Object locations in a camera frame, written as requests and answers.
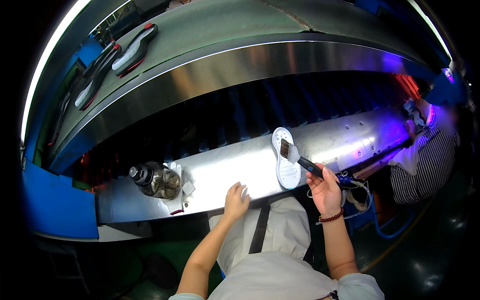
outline metal rail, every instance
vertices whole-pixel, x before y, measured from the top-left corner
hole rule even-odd
[[[82,154],[133,123],[176,103],[224,87],[287,74],[378,71],[427,80],[427,65],[364,40],[317,33],[253,36],[204,47],[129,81],[89,111],[49,153],[61,174]]]
[[[292,128],[300,155],[344,170],[408,139],[401,106],[363,112]],[[185,212],[193,214],[224,206],[228,188],[237,181],[246,184],[252,200],[286,191],[276,177],[276,153],[272,135],[256,137],[177,160],[183,181],[195,191],[184,196]],[[305,184],[302,170],[300,185]],[[163,202],[145,196],[128,177],[95,188],[99,223],[133,222],[171,217]]]

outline blue hose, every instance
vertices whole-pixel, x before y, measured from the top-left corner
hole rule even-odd
[[[377,216],[375,216],[377,214],[377,209],[375,208],[375,201],[373,201],[373,195],[371,194],[370,195],[370,201],[372,201],[372,209],[373,209],[373,219],[375,221],[375,228],[377,229],[377,233],[380,237],[384,238],[384,239],[393,239],[394,237],[396,237],[397,235],[399,235],[400,232],[402,232],[403,230],[405,230],[405,228],[407,228],[407,226],[412,222],[413,220],[413,217],[415,216],[415,212],[413,210],[411,210],[411,213],[410,213],[410,217],[408,218],[408,220],[405,222],[405,224],[402,225],[402,227],[400,227],[399,230],[397,230],[395,233],[393,234],[384,234],[381,229],[384,228],[388,223],[390,223],[391,220],[393,220],[395,217],[393,217],[390,221],[388,221],[386,224],[380,226],[378,224],[378,219],[377,219]]]

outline right hand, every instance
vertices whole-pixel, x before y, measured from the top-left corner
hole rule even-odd
[[[312,190],[313,202],[322,218],[335,216],[340,212],[342,193],[337,185],[337,176],[322,164],[315,163],[322,170],[324,179],[307,172],[307,184]]]
[[[232,223],[237,221],[247,211],[250,204],[249,194],[244,199],[241,198],[241,193],[245,187],[246,185],[241,185],[240,182],[237,182],[228,190],[225,197],[223,217]]]

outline beaded bracelet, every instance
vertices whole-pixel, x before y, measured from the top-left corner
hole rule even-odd
[[[325,219],[321,219],[320,217],[318,217],[318,221],[319,222],[322,222],[322,223],[325,223],[325,222],[328,222],[328,221],[333,221],[335,219],[338,219],[340,218],[341,215],[343,215],[343,207],[340,208],[340,212],[338,214],[336,214],[335,216],[331,216],[329,218],[325,218]]]

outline striped shirt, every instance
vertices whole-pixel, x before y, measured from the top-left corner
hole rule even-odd
[[[445,134],[438,128],[439,108],[430,106],[427,132],[418,141],[417,174],[413,176],[399,165],[391,169],[394,201],[398,204],[416,203],[432,196],[443,187],[453,170],[459,140],[457,134]]]

